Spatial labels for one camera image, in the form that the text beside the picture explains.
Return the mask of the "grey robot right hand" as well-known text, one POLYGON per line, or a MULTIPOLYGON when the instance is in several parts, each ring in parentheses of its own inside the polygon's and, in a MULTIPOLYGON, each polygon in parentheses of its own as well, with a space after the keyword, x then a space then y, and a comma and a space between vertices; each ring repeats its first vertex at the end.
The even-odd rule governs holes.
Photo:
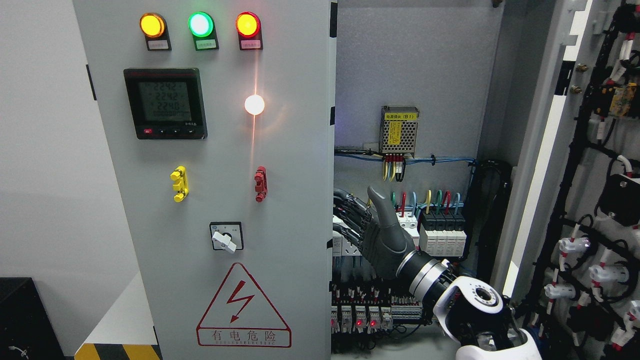
POLYGON ((346 226, 333 229, 358 248, 379 277, 413 281, 425 265, 415 253, 413 239, 399 224, 391 201, 371 186, 367 193, 372 207, 334 187, 333 214, 346 226))

